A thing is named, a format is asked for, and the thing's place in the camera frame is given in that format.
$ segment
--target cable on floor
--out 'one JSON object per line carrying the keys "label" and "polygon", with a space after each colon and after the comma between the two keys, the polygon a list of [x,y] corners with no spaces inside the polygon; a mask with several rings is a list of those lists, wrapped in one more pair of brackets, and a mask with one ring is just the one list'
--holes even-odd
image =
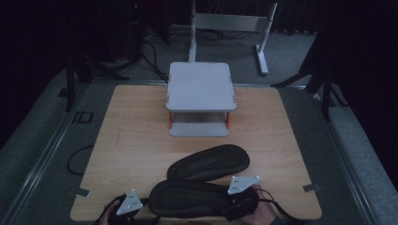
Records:
{"label": "cable on floor", "polygon": [[78,153],[80,153],[80,152],[82,152],[82,151],[84,151],[84,150],[93,148],[93,147],[94,147],[94,145],[88,145],[88,146],[86,146],[86,147],[79,148],[78,150],[76,150],[76,151],[68,158],[67,169],[68,169],[68,172],[69,172],[69,173],[72,173],[72,174],[74,174],[74,175],[84,175],[84,172],[75,172],[75,171],[70,167],[70,163],[71,163],[71,161],[73,160],[73,158],[76,156],[76,154],[78,154]]}

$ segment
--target gray floor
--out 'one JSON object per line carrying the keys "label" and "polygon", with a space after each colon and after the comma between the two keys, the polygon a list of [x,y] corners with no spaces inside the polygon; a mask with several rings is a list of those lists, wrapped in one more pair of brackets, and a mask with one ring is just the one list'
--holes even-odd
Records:
{"label": "gray floor", "polygon": [[[253,46],[259,38],[259,35],[251,35],[238,40],[200,40],[197,61],[229,64],[236,85],[277,83],[299,70],[303,57],[314,40],[314,36],[306,34],[291,37],[286,34],[271,34],[266,47],[269,74],[263,76],[259,74],[253,57]],[[189,36],[175,36],[171,38],[171,46],[166,46],[155,37],[148,39],[156,47],[159,68],[163,72],[168,71],[170,63],[188,59],[189,40]],[[145,45],[144,53],[153,60],[154,54],[148,45]],[[138,65],[123,73],[131,78],[127,83],[147,83],[148,80],[152,80],[151,83],[161,83],[154,72],[141,68],[148,68],[145,61],[139,62]],[[20,203],[21,207],[13,207],[19,212],[14,224],[81,224],[69,218],[69,211],[74,201],[71,192],[80,185],[82,177],[68,173],[66,163],[74,151],[94,144],[117,84],[98,72],[96,74],[97,79],[90,85],[77,83],[83,95],[70,113],[65,112],[66,100],[57,97],[59,89],[65,87],[65,73],[56,76],[15,135],[1,150],[0,207],[5,210],[0,211],[0,216],[4,217],[7,209]],[[302,79],[294,85],[305,85],[309,78]],[[332,132],[337,133],[338,141],[343,144],[352,170],[358,175],[360,188],[369,200],[371,212],[375,214],[379,224],[397,224],[397,218],[393,216],[394,209],[398,208],[397,193],[394,188],[391,189],[391,184],[380,168],[371,145],[349,108],[331,109],[332,123],[326,124],[319,114],[318,102],[305,91],[284,88],[281,90],[281,96],[312,181],[321,187],[316,194],[323,216],[314,224],[365,223],[360,210],[361,202],[357,201],[355,194],[353,196],[356,192],[352,191],[350,179],[344,174],[345,168],[341,165],[339,154],[336,154],[336,148],[340,145],[336,144],[333,135],[330,135],[330,128]],[[94,113],[93,122],[71,123],[75,112]],[[50,142],[49,147],[55,146],[56,151],[47,157],[48,167],[46,170],[43,168],[44,174],[41,176],[30,173],[38,168],[35,167],[35,163],[40,155],[49,149],[47,144],[58,128],[63,128],[65,133],[57,136],[59,142]],[[358,161],[358,153],[355,153],[359,151],[360,156],[366,158],[365,162]],[[90,150],[77,155],[72,164],[73,168],[83,171],[89,155]],[[25,183],[27,177],[35,177],[37,180],[34,183]],[[32,185],[35,191],[22,194],[20,190],[23,190],[24,184]],[[17,198],[21,202],[12,205]]]}

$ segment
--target metal stand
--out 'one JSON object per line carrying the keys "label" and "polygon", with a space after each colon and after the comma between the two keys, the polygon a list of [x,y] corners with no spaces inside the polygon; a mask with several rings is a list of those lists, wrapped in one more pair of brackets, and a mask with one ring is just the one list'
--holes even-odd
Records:
{"label": "metal stand", "polygon": [[278,4],[272,4],[267,17],[220,15],[196,13],[195,0],[192,0],[191,11],[191,47],[189,62],[195,62],[196,55],[196,29],[215,29],[215,30],[237,30],[248,32],[262,32],[260,44],[256,45],[258,63],[260,64],[261,74],[268,74],[268,67],[264,48],[266,46],[269,29],[272,25],[273,16]]}

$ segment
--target dark background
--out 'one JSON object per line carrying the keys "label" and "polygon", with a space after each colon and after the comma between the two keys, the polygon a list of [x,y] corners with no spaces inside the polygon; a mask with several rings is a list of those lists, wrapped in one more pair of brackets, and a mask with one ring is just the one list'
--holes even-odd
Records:
{"label": "dark background", "polygon": [[[220,12],[263,15],[268,9],[267,1],[249,1],[245,7],[242,1],[227,2]],[[340,84],[397,187],[398,177],[393,174],[398,159],[397,3],[386,0],[366,4],[331,0],[280,2],[271,30],[287,34],[319,32],[302,69],[325,62],[330,64],[333,81]],[[120,24],[129,22],[117,13],[123,10],[126,1],[118,3],[107,0],[0,3],[0,146],[21,123],[49,81],[64,69],[70,46],[77,46],[96,60],[110,62],[122,54],[139,52],[139,43],[134,42],[131,46],[137,48],[120,51],[123,46],[116,43],[120,43],[120,38],[126,40],[123,30],[119,30],[119,36],[110,35],[110,20],[120,20]],[[190,1],[134,3],[141,4],[141,11],[136,13],[143,13],[139,29],[151,27],[163,36],[165,43],[169,25],[191,22]],[[197,1],[198,10],[206,10],[213,3]]]}

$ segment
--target stand base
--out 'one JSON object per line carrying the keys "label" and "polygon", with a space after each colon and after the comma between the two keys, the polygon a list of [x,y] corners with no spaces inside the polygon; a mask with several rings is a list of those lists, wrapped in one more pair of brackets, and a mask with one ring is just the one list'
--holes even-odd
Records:
{"label": "stand base", "polygon": [[260,46],[256,45],[255,49],[257,52],[258,64],[260,64],[261,74],[268,75],[268,67],[266,62],[266,57],[264,56],[264,52],[259,51]]}

